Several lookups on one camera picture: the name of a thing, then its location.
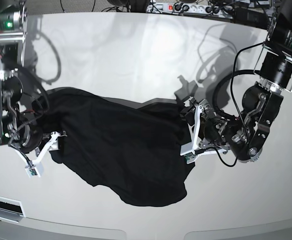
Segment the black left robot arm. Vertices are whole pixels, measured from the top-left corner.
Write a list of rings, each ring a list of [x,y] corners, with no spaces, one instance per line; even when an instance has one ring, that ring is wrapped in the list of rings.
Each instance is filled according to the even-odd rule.
[[[253,162],[262,152],[283,101],[282,91],[292,92],[292,0],[284,0],[260,46],[266,50],[260,69],[234,69],[215,87],[213,112],[199,106],[196,120],[203,119],[203,139],[196,156],[233,152],[237,162]],[[258,75],[260,80],[248,88],[237,115],[219,108],[218,94],[225,83],[233,85],[240,75]]]

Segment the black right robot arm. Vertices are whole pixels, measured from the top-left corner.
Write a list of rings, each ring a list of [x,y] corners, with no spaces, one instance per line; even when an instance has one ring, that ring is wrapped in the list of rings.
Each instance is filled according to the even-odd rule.
[[[23,154],[37,148],[43,131],[36,120],[46,108],[35,110],[34,118],[26,118],[19,101],[24,87],[23,75],[47,98],[47,93],[35,76],[24,67],[27,30],[27,8],[24,0],[0,0],[0,146],[10,146]]]

